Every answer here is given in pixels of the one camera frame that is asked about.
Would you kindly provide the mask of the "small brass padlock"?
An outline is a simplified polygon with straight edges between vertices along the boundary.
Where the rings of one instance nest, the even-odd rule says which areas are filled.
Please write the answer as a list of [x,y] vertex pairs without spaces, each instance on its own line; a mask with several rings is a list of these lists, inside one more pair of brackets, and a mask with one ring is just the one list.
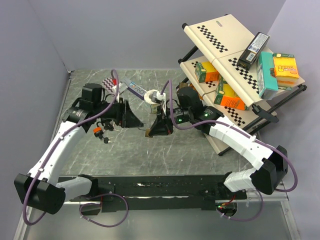
[[145,137],[146,138],[152,138],[152,136],[150,136],[149,133],[150,133],[150,129],[146,129],[145,130]]

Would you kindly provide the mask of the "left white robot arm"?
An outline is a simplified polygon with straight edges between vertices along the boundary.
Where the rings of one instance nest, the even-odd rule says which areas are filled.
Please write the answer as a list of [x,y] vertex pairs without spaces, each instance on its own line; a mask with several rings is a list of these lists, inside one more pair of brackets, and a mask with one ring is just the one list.
[[23,208],[32,207],[44,213],[56,214],[64,202],[83,196],[87,201],[99,195],[98,179],[81,174],[72,180],[59,182],[59,176],[73,148],[94,125],[114,122],[121,128],[140,128],[143,123],[132,112],[129,102],[120,97],[124,83],[111,88],[113,101],[103,98],[105,89],[97,83],[87,83],[65,112],[51,144],[27,174],[18,174],[14,186]]

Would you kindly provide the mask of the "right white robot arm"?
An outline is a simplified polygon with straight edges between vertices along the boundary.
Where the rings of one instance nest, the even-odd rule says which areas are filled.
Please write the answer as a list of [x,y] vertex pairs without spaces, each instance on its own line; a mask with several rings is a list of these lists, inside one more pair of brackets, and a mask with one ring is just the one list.
[[285,160],[286,150],[274,148],[256,139],[255,136],[232,123],[227,116],[213,106],[203,104],[198,93],[191,87],[177,91],[178,107],[174,108],[165,93],[150,90],[144,101],[157,107],[156,119],[148,131],[148,136],[167,136],[179,124],[189,122],[205,135],[220,140],[243,156],[251,169],[227,173],[218,187],[223,199],[230,199],[236,192],[257,189],[271,195],[288,172]]

